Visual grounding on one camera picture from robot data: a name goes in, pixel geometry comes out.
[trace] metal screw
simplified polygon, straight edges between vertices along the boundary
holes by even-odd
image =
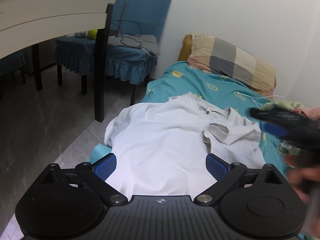
[[[202,203],[208,203],[208,202],[212,201],[212,197],[207,194],[202,194],[197,197],[197,200]]]
[[[125,197],[119,194],[112,195],[109,199],[113,203],[121,203],[125,201]]]

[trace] blue gripper pad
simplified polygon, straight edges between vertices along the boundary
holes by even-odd
[[[278,138],[287,136],[289,134],[289,132],[286,129],[284,129],[276,124],[272,124],[272,123],[265,123],[263,130],[265,130],[268,133],[273,134],[274,136],[276,136]]]
[[[228,165],[228,163],[217,156],[213,157],[213,154],[208,154],[205,159],[207,171],[209,171],[217,181],[222,179],[228,173]]]
[[[113,153],[104,156],[93,165],[93,173],[100,179],[106,180],[116,169],[117,159]]]

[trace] table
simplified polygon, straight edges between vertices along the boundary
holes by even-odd
[[[103,121],[106,44],[115,0],[0,0],[0,58],[32,46],[36,89],[41,90],[38,43],[99,29],[95,46],[95,119]]]

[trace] cable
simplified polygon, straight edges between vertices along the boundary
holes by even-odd
[[[122,33],[122,30],[121,30],[121,28],[120,28],[120,25],[117,25],[116,23],[113,23],[113,22],[133,22],[133,23],[135,23],[135,24],[138,26],[139,31],[140,31],[140,35],[136,35],[136,34],[132,34],[132,33]],[[141,41],[137,41],[137,40],[136,40],[135,38],[133,38],[133,37],[124,36],[125,34],[131,35],[131,36],[135,36],[135,37],[140,37],[140,36],[142,36],[142,29],[141,29],[140,25],[139,25],[137,22],[135,22],[135,21],[130,21],[130,20],[113,20],[113,21],[111,21],[111,23],[112,23],[113,25],[116,25],[116,26],[118,27],[118,33],[119,33],[119,34],[118,34],[118,35],[115,35],[115,38],[121,37],[121,40],[120,40],[120,43],[121,43],[121,44],[123,44],[124,46],[127,46],[127,47],[129,47],[129,48],[133,48],[133,49],[142,49],[142,48],[143,48],[143,49],[145,49],[145,52],[146,52],[150,57],[158,57],[158,55],[155,55],[155,56],[151,55],[151,54],[149,53],[148,49],[142,46],[142,42],[141,42]],[[124,38],[132,39],[132,40],[134,40],[135,42],[137,42],[139,45],[138,45],[138,46],[132,46],[132,45],[126,44],[125,42],[123,42]]]
[[[239,94],[239,95],[247,96],[247,97],[251,98],[251,99],[256,103],[257,106],[258,106],[258,104],[261,105],[261,106],[263,106],[263,105],[260,104],[260,103],[258,103],[258,102],[256,102],[256,101],[254,100],[254,98],[261,99],[261,98],[281,97],[281,98],[284,98],[285,101],[287,102],[288,110],[290,109],[290,107],[289,107],[289,102],[288,102],[287,98],[285,98],[284,96],[273,95],[273,96],[267,96],[267,97],[262,97],[262,96],[261,96],[261,97],[251,97],[251,96],[249,96],[249,95],[241,94],[240,92],[236,92],[236,93]]]

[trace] white wall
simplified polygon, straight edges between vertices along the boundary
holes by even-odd
[[[320,17],[306,60],[288,95],[306,107],[320,106]]]
[[[306,58],[320,0],[172,0],[161,40],[160,77],[191,32],[228,41],[277,69],[276,94],[287,96]]]

